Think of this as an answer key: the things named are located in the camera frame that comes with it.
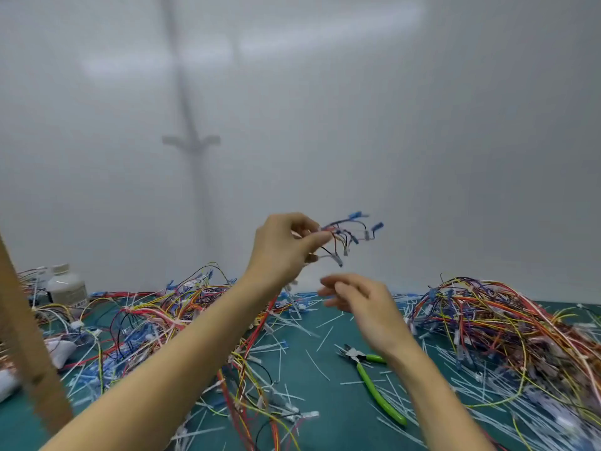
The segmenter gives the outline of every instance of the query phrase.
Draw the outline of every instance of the person's right hand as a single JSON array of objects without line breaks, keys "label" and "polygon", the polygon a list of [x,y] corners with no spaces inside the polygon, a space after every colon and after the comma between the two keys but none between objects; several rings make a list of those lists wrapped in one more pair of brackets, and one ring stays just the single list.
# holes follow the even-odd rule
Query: person's right hand
[{"label": "person's right hand", "polygon": [[364,339],[380,355],[398,354],[399,349],[415,345],[384,283],[356,273],[339,273],[322,278],[321,284],[318,295],[335,296],[324,301],[324,305],[352,312]]}]

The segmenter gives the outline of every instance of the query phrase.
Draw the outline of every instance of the wire cutter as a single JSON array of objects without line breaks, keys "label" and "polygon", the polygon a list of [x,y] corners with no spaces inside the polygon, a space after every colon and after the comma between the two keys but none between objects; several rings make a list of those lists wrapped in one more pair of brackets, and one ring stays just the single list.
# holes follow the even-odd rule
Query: wire cutter
[{"label": "wire cutter", "polygon": [[352,348],[350,345],[344,345],[344,348],[340,348],[338,345],[336,345],[336,347],[338,348],[338,356],[342,356],[343,358],[357,363],[357,371],[359,372],[361,379],[364,381],[365,386],[367,386],[367,390],[370,392],[380,408],[383,409],[388,416],[394,419],[397,423],[401,424],[402,426],[406,426],[407,419],[401,415],[396,408],[390,405],[386,399],[384,399],[384,397],[382,397],[382,395],[376,389],[372,379],[369,377],[369,375],[367,375],[367,372],[361,364],[362,362],[366,361],[371,363],[386,364],[386,361],[381,356],[375,354],[364,354],[361,351]]}]

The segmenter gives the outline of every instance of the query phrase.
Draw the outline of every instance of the plastic bottle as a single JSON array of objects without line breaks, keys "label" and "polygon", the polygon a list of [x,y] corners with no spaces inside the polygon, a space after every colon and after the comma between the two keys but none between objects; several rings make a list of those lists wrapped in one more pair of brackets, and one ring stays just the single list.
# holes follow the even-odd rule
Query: plastic bottle
[{"label": "plastic bottle", "polygon": [[52,302],[74,309],[84,308],[88,303],[84,280],[77,273],[69,271],[69,264],[52,266],[52,273],[54,276],[46,284]]}]

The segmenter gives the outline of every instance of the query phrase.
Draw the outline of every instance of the wooden stick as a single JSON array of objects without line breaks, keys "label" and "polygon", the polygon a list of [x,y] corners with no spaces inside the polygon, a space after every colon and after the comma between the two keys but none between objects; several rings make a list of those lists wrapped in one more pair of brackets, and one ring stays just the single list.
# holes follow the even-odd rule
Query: wooden stick
[{"label": "wooden stick", "polygon": [[35,413],[48,432],[55,434],[71,421],[73,412],[1,237],[0,339],[34,402]]}]

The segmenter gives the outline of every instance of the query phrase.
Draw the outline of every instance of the forearm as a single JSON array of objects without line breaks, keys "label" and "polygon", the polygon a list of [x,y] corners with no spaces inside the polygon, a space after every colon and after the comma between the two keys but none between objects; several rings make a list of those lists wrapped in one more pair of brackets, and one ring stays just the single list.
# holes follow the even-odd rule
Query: forearm
[{"label": "forearm", "polygon": [[260,278],[242,278],[43,451],[163,450],[248,325],[278,292]]},{"label": "forearm", "polygon": [[436,364],[415,342],[393,352],[387,362],[411,397],[431,451],[494,451]]}]

